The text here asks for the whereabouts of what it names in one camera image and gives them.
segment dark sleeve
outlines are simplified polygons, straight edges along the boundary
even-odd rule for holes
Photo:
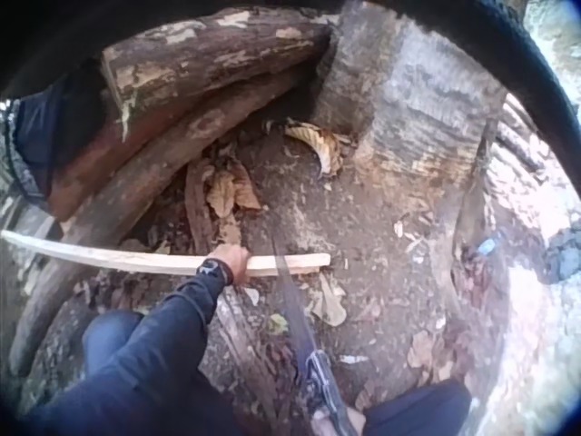
[[[35,434],[160,434],[206,349],[206,327],[231,274],[212,270],[180,286],[143,318],[99,372],[29,414]]]

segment person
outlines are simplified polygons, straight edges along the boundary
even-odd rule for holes
[[[249,252],[220,245],[195,277],[147,316],[110,311],[83,337],[86,378],[25,417],[27,434],[242,435],[231,405],[198,369],[226,285],[244,281]],[[458,434],[463,384],[444,381],[365,412],[364,435]]]

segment knee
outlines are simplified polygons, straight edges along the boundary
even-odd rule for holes
[[[95,337],[119,337],[121,341],[127,341],[142,318],[143,315],[138,312],[124,310],[112,310],[99,315],[84,332],[83,344],[86,346]]]

